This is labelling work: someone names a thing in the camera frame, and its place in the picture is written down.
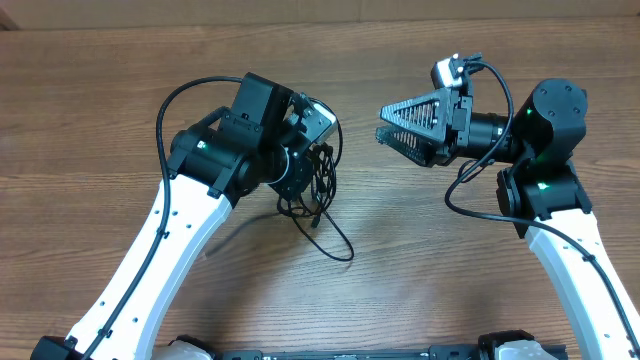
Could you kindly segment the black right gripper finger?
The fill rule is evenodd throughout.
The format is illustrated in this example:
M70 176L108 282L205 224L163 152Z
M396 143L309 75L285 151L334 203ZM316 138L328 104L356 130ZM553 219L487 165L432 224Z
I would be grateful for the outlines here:
M445 153L438 152L435 146L423 138L397 126L379 127L376 129L375 137L380 144L389 146L419 166L433 167L450 164L450 158L446 157Z
M452 119L452 90L437 89L425 95L383 106L379 117L430 144L444 144Z

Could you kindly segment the black cable grey USB-C plug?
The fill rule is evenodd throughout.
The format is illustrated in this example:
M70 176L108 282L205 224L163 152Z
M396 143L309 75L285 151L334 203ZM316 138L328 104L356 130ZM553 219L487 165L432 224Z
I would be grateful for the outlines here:
M354 260L356 251L353 242L331 214L319 204L305 207L301 200L296 200L291 204L278 200L276 205L275 211L253 216L240 223L225 237L209 246L204 251L203 257L211 259L245 230L248 230L251 225L274 218L282 218L289 221L293 225L293 229L299 232L322 256L342 263Z

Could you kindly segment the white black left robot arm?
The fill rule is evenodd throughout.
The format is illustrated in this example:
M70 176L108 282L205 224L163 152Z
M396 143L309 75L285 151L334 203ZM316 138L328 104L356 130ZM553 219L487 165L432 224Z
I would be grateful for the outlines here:
M162 180L151 211L107 287L64 337L34 359L148 359L200 251L240 198L262 184L291 201L309 185L311 151L335 131L322 102L247 73L233 104L157 146Z

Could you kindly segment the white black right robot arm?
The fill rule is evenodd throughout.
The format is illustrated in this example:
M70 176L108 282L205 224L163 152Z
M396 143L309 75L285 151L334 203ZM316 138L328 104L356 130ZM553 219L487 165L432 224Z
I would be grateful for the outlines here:
M592 203L571 157L586 134L585 90L566 79L540 82L509 116L473 109L470 81L386 105L377 140L414 163L504 162L495 220L512 223L544 267L586 359L636 359L639 314L601 240Z

